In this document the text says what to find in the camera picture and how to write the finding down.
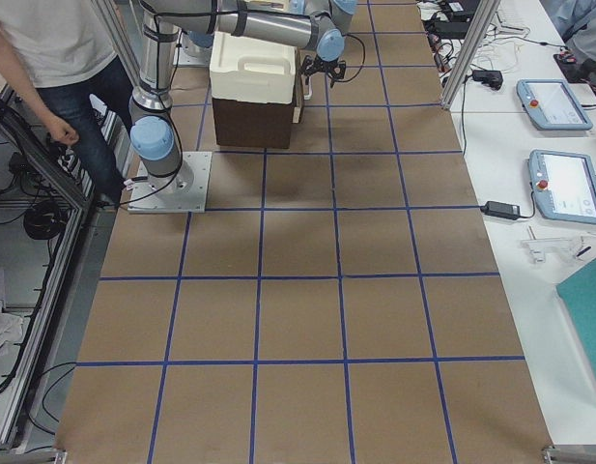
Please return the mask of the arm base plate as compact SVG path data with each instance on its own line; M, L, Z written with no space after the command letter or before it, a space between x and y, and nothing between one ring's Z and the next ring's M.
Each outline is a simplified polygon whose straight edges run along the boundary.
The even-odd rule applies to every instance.
M204 213L206 210L212 152L184 152L181 170L175 178L150 177L139 161L137 177L127 203L134 214Z

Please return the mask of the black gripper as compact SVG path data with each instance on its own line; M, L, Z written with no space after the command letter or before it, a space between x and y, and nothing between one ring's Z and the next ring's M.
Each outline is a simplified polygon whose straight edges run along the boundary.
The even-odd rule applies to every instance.
M308 75L303 76L303 98L310 100L312 98L311 75L315 73L328 74L331 88L338 82L337 77L344 77L346 72L346 62L334 59L326 61L319 55L308 57Z

